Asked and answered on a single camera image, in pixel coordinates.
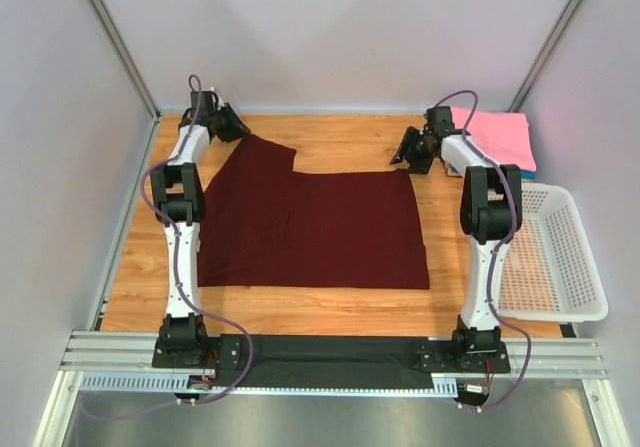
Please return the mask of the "maroon t-shirt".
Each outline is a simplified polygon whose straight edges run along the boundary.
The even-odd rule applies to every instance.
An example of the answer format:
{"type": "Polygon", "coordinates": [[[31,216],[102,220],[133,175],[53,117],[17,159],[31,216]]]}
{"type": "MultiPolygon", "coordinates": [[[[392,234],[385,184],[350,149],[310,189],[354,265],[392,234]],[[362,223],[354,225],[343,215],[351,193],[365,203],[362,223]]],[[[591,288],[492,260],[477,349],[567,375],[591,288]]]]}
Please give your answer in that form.
{"type": "Polygon", "coordinates": [[[295,150],[242,139],[205,191],[202,287],[429,287],[409,174],[309,174],[295,150]]]}

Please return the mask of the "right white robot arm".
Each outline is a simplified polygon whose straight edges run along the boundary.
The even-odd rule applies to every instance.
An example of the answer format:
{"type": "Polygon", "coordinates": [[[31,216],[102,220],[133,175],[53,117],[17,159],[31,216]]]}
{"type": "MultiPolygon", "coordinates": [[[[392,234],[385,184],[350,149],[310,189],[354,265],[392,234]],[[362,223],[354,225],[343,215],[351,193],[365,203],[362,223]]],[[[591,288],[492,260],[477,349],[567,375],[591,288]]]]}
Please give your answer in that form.
{"type": "Polygon", "coordinates": [[[506,355],[497,303],[511,240],[522,224],[521,170],[500,164],[483,152],[465,129],[455,127],[452,110],[426,110],[425,125],[409,127],[391,162],[408,163],[408,171],[427,174],[435,159],[464,177],[460,225],[471,248],[469,283],[456,329],[448,341],[429,341],[424,357],[442,368],[485,365],[506,355]]]}

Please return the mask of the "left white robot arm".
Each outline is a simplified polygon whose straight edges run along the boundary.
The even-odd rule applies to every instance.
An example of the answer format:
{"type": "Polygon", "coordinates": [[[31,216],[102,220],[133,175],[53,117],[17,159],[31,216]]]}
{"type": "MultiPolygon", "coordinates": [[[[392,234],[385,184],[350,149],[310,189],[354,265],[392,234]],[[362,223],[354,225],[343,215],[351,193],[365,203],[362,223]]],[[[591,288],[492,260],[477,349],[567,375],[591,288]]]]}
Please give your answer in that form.
{"type": "Polygon", "coordinates": [[[169,258],[168,302],[152,365],[212,369],[215,344],[206,331],[197,256],[205,196],[198,163],[214,138],[232,142],[250,130],[213,89],[193,90],[169,157],[148,172],[152,210],[164,226],[169,258]]]}

